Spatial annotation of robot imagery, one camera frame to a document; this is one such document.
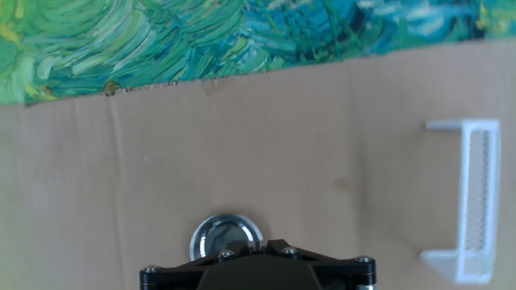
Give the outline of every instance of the black mount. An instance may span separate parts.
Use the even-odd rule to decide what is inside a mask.
[[[179,267],[146,267],[139,282],[141,290],[361,290],[374,289],[377,276],[374,259],[339,260],[269,240],[233,242]]]

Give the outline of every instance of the cardboard surface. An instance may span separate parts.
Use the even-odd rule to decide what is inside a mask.
[[[0,107],[5,289],[137,289],[146,264],[186,262],[191,234],[216,213],[311,251],[372,255],[385,289],[453,289],[418,259],[455,242],[459,140],[422,131],[450,117],[501,119],[489,288],[511,288],[514,49],[469,44]]]

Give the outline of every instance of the screw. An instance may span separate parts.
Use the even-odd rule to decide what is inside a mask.
[[[355,261],[359,262],[359,263],[368,263],[368,262],[371,262],[371,260],[372,260],[372,258],[367,255],[360,255],[355,258]]]
[[[161,270],[161,267],[156,265],[149,265],[142,269],[146,273],[156,273],[159,270]]]
[[[285,255],[293,255],[293,254],[296,254],[298,252],[298,250],[296,250],[295,247],[291,247],[291,246],[288,246],[288,247],[285,247],[283,248],[283,250],[281,250],[281,253],[285,254]]]
[[[219,257],[219,258],[221,258],[221,259],[225,259],[225,258],[229,258],[229,257],[231,257],[231,256],[232,256],[232,255],[234,255],[234,254],[235,254],[235,252],[234,252],[234,251],[226,249],[226,250],[222,250],[222,251],[220,251],[220,252],[218,253],[218,257]]]

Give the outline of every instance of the green and blue brushstrokes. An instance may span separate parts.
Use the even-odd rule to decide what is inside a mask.
[[[0,104],[515,32],[515,0],[0,0]]]

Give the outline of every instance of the white plastic bracket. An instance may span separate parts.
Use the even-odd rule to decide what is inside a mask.
[[[459,225],[454,250],[429,250],[421,258],[454,284],[488,284],[496,254],[500,129],[498,120],[431,121],[426,130],[459,131]]]

